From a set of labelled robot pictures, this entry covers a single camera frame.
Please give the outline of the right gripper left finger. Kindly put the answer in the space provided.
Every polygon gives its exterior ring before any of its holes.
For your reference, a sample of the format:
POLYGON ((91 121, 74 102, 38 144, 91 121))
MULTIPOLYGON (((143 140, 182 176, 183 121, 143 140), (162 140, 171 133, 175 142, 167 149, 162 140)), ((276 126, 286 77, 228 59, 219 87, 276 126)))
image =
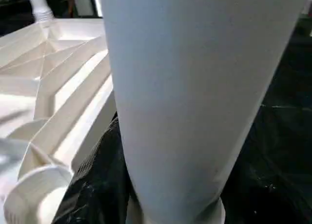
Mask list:
POLYGON ((80 164, 53 218, 55 224, 124 224, 134 194, 118 115, 80 164))

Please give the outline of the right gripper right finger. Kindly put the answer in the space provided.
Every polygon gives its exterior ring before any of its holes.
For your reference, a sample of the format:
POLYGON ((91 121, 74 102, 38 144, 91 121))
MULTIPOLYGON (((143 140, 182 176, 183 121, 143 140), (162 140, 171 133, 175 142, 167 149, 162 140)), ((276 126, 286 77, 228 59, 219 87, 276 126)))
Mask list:
POLYGON ((254 137, 245 141, 222 191, 227 224, 310 224, 312 175, 282 171, 254 137))

